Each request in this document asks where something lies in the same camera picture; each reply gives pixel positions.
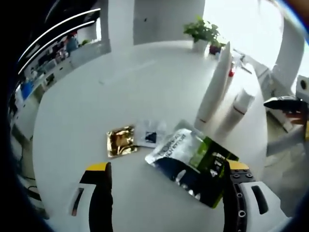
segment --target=white wall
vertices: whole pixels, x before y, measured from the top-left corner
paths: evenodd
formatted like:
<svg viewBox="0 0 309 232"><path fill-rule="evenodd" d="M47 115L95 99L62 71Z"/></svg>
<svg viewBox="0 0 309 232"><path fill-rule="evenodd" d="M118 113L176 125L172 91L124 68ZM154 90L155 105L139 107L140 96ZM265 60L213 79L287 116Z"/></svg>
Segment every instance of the white wall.
<svg viewBox="0 0 309 232"><path fill-rule="evenodd" d="M95 40L97 38L96 24L92 24L89 27L81 28L77 30L77 41L81 44L84 40Z"/></svg>
<svg viewBox="0 0 309 232"><path fill-rule="evenodd" d="M309 44L307 42L305 42L304 55L299 67L298 74L309 77Z"/></svg>
<svg viewBox="0 0 309 232"><path fill-rule="evenodd" d="M304 42L303 35L290 21L284 19L282 43L273 72L275 78L287 89L291 89L298 73L304 54Z"/></svg>
<svg viewBox="0 0 309 232"><path fill-rule="evenodd" d="M205 0L135 0L134 44L188 39L183 25L203 16L204 5Z"/></svg>

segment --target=desk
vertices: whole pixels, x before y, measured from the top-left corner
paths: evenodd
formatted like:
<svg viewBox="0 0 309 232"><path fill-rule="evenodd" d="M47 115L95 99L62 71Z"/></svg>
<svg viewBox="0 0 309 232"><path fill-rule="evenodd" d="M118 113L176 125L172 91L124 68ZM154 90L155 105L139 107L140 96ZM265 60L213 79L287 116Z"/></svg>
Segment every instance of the desk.
<svg viewBox="0 0 309 232"><path fill-rule="evenodd" d="M139 119L165 120L169 131L181 119L193 124L217 61L192 53L191 46L160 42L109 53L69 73L44 94L34 128L33 165L51 218L67 204L87 166L111 161L114 231L223 231L222 201L210 209L169 181L144 161L150 149L107 159L106 132L112 129ZM259 177L267 124L254 75L235 74L207 134L214 135L242 85L255 88L255 100L222 145Z"/></svg>

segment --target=floor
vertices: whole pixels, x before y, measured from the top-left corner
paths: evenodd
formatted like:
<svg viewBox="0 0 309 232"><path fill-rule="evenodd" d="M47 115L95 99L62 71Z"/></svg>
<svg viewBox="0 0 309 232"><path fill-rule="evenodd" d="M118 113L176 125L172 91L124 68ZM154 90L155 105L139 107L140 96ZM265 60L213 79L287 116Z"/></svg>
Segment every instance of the floor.
<svg viewBox="0 0 309 232"><path fill-rule="evenodd" d="M267 115L268 141L276 140L286 132L278 122ZM309 187L309 164L302 146L298 145L274 156L268 157L262 181L281 199L281 208L287 216L294 214L295 208ZM32 141L23 148L23 176L30 185L36 186L32 163Z"/></svg>

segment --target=person's hand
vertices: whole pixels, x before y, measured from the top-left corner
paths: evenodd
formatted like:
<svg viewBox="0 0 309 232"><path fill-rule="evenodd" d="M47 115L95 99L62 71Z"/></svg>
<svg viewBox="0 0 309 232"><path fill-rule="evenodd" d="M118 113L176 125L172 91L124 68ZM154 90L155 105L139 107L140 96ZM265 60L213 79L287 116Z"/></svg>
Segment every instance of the person's hand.
<svg viewBox="0 0 309 232"><path fill-rule="evenodd" d="M295 113L295 114L286 113L285 115L288 118L293 118L293 120L291 121L292 124L304 125L306 123L306 119L305 119L304 114L305 113L303 113L303 112L299 112L299 113Z"/></svg>

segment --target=white bottle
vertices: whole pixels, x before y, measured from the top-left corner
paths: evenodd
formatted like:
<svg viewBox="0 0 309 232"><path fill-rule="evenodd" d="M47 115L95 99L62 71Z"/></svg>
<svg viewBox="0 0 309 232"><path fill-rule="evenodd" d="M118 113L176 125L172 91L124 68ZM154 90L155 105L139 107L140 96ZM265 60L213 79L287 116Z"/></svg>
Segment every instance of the white bottle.
<svg viewBox="0 0 309 232"><path fill-rule="evenodd" d="M228 42L225 49L221 52L218 65L213 73L202 103L199 106L194 127L200 131L203 129L205 123L207 123L211 116L216 112L222 101L226 80L232 63L232 54L230 50L230 42Z"/></svg>
<svg viewBox="0 0 309 232"><path fill-rule="evenodd" d="M223 118L216 132L216 137L225 138L225 136L241 121L253 101L254 96L249 94L245 89L241 89Z"/></svg>
<svg viewBox="0 0 309 232"><path fill-rule="evenodd" d="M224 87L224 91L223 91L223 94L222 94L222 100L224 99L228 89L230 88L230 85L233 81L233 78L234 78L234 73L235 73L235 70L236 70L236 67L235 67L235 64L234 62L231 63L231 68L230 68L230 71L228 72L228 76L227 76L227 79L226 79L226 84L225 84L225 87Z"/></svg>

